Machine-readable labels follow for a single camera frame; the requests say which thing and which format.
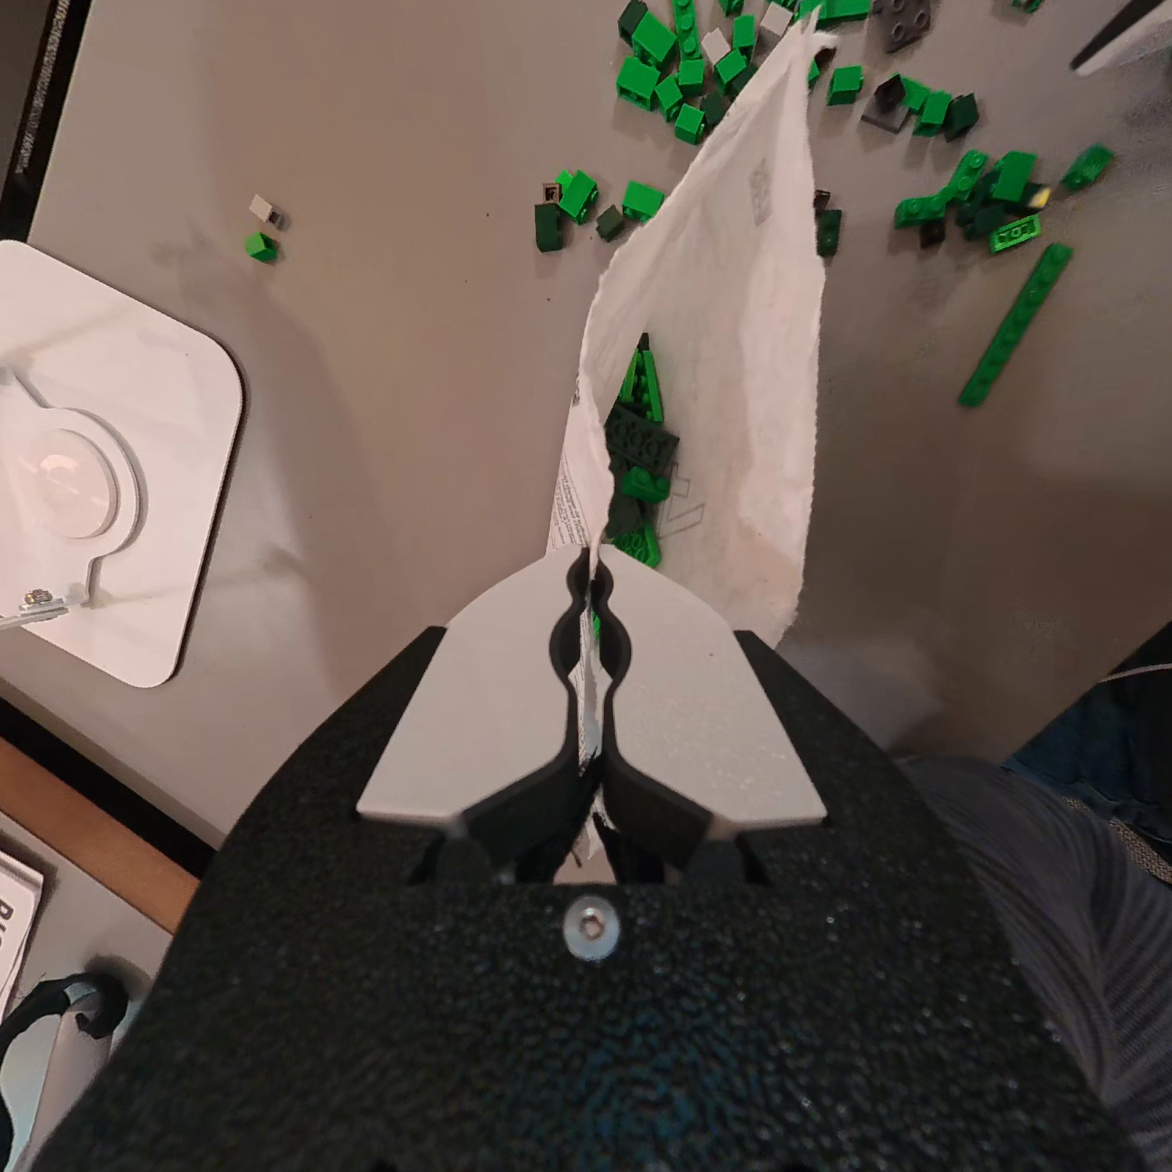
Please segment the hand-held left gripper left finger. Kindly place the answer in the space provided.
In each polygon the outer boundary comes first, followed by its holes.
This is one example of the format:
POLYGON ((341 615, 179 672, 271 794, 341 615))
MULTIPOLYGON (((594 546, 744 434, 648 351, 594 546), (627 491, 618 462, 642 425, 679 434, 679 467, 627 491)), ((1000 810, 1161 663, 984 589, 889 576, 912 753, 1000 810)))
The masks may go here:
POLYGON ((590 550, 557 548, 445 628, 356 812, 472 840, 519 882, 552 882, 592 803, 579 772, 590 550))

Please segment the dark grey square plate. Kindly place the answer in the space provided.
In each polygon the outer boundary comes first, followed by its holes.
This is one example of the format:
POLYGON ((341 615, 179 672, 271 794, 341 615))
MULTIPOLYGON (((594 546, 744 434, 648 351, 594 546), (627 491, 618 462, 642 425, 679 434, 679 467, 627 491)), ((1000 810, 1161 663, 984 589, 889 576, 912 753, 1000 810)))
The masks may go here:
POLYGON ((934 2, 871 2, 886 54, 901 52, 932 30, 934 2))

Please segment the long green plate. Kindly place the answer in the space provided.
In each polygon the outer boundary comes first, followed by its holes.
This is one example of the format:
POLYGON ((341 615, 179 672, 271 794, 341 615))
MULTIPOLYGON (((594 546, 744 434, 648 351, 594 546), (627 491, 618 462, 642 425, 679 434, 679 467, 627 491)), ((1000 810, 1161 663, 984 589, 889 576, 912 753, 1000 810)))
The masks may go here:
POLYGON ((960 391, 958 404, 963 408, 982 406, 991 388, 997 384, 1009 358, 1022 342, 1033 318, 1046 303, 1050 292, 1061 279, 1074 257, 1074 247, 1063 242, 1046 246, 1028 279, 1021 286, 989 345, 978 360, 973 375, 960 391))

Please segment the heap of mixed green plates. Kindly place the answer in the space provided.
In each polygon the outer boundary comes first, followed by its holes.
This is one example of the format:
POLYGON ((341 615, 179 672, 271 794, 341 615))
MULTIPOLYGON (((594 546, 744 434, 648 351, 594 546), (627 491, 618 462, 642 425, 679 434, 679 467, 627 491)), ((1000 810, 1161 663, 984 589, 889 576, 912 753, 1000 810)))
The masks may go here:
POLYGON ((603 432, 611 471, 603 539, 657 569, 662 561, 657 521, 672 497, 679 438, 666 428, 664 388, 650 332, 637 340, 603 432))

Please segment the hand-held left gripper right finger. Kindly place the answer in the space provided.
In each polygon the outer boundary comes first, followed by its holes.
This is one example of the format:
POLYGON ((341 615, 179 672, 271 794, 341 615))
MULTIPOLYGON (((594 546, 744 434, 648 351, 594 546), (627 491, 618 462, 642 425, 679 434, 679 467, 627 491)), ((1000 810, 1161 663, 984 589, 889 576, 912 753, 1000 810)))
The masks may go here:
POLYGON ((609 677, 602 794, 622 836, 686 871, 707 840, 825 821, 734 630, 707 602, 624 552, 598 556, 592 600, 609 677))

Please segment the white paper bag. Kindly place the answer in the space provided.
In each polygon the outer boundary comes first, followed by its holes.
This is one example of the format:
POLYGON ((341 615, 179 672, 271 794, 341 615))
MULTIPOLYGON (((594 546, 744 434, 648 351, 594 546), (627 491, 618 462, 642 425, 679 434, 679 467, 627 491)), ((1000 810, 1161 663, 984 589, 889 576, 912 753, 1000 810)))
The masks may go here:
POLYGON ((655 572, 771 650, 799 607, 814 495, 819 312, 808 70, 792 28, 659 212, 603 273, 579 349, 548 548, 605 543, 603 423, 637 340, 664 364, 679 438, 655 572))

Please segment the white booklet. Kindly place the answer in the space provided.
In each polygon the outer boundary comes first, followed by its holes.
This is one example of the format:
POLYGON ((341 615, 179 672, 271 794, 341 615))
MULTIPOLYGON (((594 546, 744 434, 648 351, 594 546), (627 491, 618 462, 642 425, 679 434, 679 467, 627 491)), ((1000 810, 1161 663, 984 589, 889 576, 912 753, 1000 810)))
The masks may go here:
POLYGON ((35 930, 42 888, 44 877, 35 868, 2 851, 2 1017, 35 930))

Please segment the pile of green bricks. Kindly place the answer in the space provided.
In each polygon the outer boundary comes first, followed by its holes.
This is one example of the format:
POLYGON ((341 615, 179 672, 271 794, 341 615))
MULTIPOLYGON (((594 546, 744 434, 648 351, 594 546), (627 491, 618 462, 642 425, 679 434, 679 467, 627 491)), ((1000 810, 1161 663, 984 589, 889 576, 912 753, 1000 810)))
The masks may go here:
MULTIPOLYGON (((808 19, 816 19, 823 28, 860 22, 871 15, 871 2, 786 4, 795 13, 788 32, 808 19)), ((659 113, 677 140, 698 146, 720 126, 734 98, 782 37, 758 39, 762 11, 755 15, 744 2, 720 2, 718 17, 727 19, 729 26, 716 24, 707 32, 701 30, 696 2, 670 2, 668 8, 670 20, 662 20, 646 2, 624 4, 618 37, 627 55, 618 67, 614 91, 618 100, 659 113), (731 52, 710 67, 699 43, 714 28, 725 33, 731 52)))

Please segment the person's grey ribbed sweater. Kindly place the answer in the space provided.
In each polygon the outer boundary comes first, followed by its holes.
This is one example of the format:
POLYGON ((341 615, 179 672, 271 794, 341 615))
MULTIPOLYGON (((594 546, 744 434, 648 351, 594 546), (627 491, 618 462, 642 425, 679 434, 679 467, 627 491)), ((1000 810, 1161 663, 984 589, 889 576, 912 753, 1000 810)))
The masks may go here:
POLYGON ((1094 814, 963 757, 901 762, 997 912, 1063 1047, 1150 1170, 1170 1168, 1170 888, 1094 814))

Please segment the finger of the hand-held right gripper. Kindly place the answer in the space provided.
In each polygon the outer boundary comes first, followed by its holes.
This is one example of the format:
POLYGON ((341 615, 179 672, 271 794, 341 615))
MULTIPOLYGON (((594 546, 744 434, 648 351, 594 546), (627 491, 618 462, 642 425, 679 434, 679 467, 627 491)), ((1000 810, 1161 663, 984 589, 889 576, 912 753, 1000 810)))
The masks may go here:
POLYGON ((1076 76, 1170 50, 1170 2, 1126 2, 1069 63, 1076 76))

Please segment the brown wooden surface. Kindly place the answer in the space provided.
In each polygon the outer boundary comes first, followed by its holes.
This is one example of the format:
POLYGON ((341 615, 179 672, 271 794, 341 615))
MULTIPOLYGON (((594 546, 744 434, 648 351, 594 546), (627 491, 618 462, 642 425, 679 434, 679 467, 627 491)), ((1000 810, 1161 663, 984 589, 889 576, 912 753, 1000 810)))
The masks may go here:
POLYGON ((199 879, 7 740, 2 740, 2 812, 159 929, 175 934, 199 879))

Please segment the person's blue jeans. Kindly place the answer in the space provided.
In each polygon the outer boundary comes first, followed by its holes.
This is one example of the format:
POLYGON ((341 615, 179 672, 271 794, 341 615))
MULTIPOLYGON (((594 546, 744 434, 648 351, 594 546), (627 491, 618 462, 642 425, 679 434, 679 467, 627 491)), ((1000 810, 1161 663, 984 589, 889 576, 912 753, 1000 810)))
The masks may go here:
POLYGON ((1170 626, 1026 740, 1004 768, 1107 823, 1170 886, 1170 626))

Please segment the white square stand base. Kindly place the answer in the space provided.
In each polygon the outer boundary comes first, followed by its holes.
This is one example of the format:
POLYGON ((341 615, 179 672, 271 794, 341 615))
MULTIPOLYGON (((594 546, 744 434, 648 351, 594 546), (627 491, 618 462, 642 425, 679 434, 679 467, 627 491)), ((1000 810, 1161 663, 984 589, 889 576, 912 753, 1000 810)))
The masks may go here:
POLYGON ((46 404, 100 419, 140 493, 136 534, 98 565, 90 604, 26 628, 125 685, 162 685, 210 554, 240 373, 210 336, 15 240, 2 242, 5 367, 46 404))

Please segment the heap of green bricks and plates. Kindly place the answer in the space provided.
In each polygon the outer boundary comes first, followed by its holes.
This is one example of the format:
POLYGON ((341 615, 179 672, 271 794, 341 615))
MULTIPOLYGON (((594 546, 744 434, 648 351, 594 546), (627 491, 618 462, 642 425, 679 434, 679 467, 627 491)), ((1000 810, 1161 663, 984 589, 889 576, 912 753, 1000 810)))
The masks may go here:
POLYGON ((945 242, 952 223, 963 240, 984 242, 987 253, 998 257, 1041 236, 1043 212, 1056 192, 1072 196, 1098 183, 1113 161, 1113 151, 1094 142, 1057 183, 1045 183, 1033 177, 1033 153, 1009 151, 991 159, 969 150, 936 194, 901 199, 891 225, 915 231, 919 246, 930 249, 945 242))

